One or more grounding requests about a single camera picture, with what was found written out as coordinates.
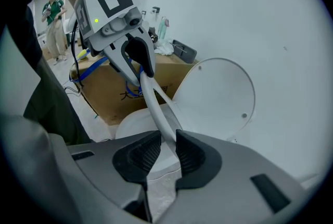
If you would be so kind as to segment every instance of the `beige pants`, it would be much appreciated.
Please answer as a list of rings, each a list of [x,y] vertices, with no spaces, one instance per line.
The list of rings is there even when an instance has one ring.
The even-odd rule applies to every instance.
[[[46,30],[46,45],[52,55],[52,58],[57,58],[59,55],[65,54],[66,47],[63,37],[64,34],[61,19],[53,21]]]

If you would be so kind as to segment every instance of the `white floor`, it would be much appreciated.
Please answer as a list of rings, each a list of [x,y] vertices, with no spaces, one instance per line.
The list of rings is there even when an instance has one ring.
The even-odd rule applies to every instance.
[[[76,54],[81,50],[82,48],[76,47]],[[70,49],[67,49],[66,57],[66,61],[60,59],[56,65],[53,65],[54,59],[50,59],[47,62],[61,85],[64,87],[70,86],[76,90],[74,83],[69,81],[69,70],[74,64],[74,58]],[[82,96],[77,97],[76,94],[70,90],[66,90],[66,93],[69,93],[68,98],[91,139],[95,142],[99,142],[103,139],[114,139],[118,125],[108,126],[99,116],[96,117],[96,113]]]

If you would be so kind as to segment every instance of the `shoe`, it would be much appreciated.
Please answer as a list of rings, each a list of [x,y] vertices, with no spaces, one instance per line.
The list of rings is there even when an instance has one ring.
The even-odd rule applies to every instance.
[[[53,65],[56,65],[59,61],[59,58],[57,57],[56,59],[54,59]]]

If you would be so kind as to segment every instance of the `person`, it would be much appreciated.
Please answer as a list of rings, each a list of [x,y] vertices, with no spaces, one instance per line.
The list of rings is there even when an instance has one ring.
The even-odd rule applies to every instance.
[[[48,133],[62,136],[67,145],[90,143],[91,140],[67,94],[42,56],[33,26],[32,12],[27,6],[30,1],[10,0],[7,5],[8,11],[4,13],[8,12],[6,24],[15,44],[41,78],[23,116],[39,122]]]
[[[48,0],[43,7],[42,22],[47,19],[46,30],[46,45],[54,58],[53,65],[56,65],[59,60],[59,55],[62,60],[66,60],[66,47],[64,42],[64,33],[62,28],[61,16],[67,11],[62,0]]]

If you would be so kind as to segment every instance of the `green shirt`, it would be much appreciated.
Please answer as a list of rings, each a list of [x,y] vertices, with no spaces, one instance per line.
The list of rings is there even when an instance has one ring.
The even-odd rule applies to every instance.
[[[50,2],[46,3],[43,7],[43,11],[48,7]],[[62,0],[55,0],[53,4],[51,5],[51,14],[47,17],[47,25],[50,25],[56,15],[61,12],[61,7],[63,6],[63,1]]]

